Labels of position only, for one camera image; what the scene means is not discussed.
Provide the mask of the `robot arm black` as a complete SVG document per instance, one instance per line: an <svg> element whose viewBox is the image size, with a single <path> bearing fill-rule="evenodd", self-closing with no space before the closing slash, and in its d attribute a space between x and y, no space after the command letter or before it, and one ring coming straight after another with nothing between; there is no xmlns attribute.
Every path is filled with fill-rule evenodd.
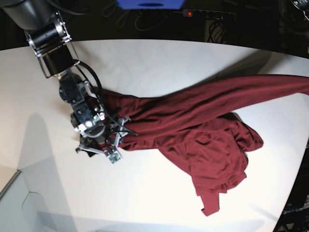
<svg viewBox="0 0 309 232"><path fill-rule="evenodd" d="M97 74L78 59L61 16L70 10L54 0L3 0L0 7L23 29L44 76L58 79L59 95L71 106L70 121L80 134L76 151L119 161L118 146L130 133L125 127L129 117L109 113Z"/></svg>

